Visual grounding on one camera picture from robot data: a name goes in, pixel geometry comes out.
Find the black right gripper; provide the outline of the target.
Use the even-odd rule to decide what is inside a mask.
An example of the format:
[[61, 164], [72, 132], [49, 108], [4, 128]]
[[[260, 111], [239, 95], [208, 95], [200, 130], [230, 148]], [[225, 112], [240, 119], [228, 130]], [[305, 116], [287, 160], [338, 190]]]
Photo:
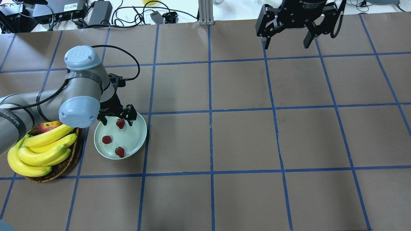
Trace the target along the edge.
[[285, 29], [307, 28], [303, 45], [307, 49], [319, 35], [336, 38], [340, 32], [346, 1], [340, 6], [326, 0], [283, 0], [278, 8], [263, 4], [255, 28], [264, 49], [272, 37]]

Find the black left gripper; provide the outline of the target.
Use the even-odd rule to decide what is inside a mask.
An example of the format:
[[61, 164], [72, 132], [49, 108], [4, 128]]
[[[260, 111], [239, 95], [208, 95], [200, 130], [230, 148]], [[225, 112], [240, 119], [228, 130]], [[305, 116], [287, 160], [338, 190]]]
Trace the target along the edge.
[[126, 80], [124, 80], [122, 76], [118, 76], [113, 73], [109, 73], [108, 77], [111, 86], [114, 89], [114, 93], [109, 97], [108, 100], [104, 100], [100, 103], [100, 110], [97, 119], [104, 126], [106, 126], [108, 123], [107, 116], [118, 117], [122, 120], [127, 121], [129, 126], [132, 126], [133, 122], [137, 119], [137, 111], [132, 104], [123, 106], [117, 95], [117, 89], [119, 87], [125, 87]]

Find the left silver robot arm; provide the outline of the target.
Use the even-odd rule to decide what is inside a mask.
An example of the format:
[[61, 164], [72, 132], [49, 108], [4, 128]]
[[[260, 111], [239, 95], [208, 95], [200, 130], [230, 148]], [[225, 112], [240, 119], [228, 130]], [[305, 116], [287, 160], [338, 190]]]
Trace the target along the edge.
[[123, 106], [117, 96], [117, 88], [126, 80], [107, 73], [95, 48], [76, 46], [67, 51], [68, 73], [60, 88], [1, 98], [1, 153], [43, 122], [59, 120], [69, 127], [87, 128], [97, 120], [106, 125], [106, 117], [115, 116], [133, 124], [134, 106]]

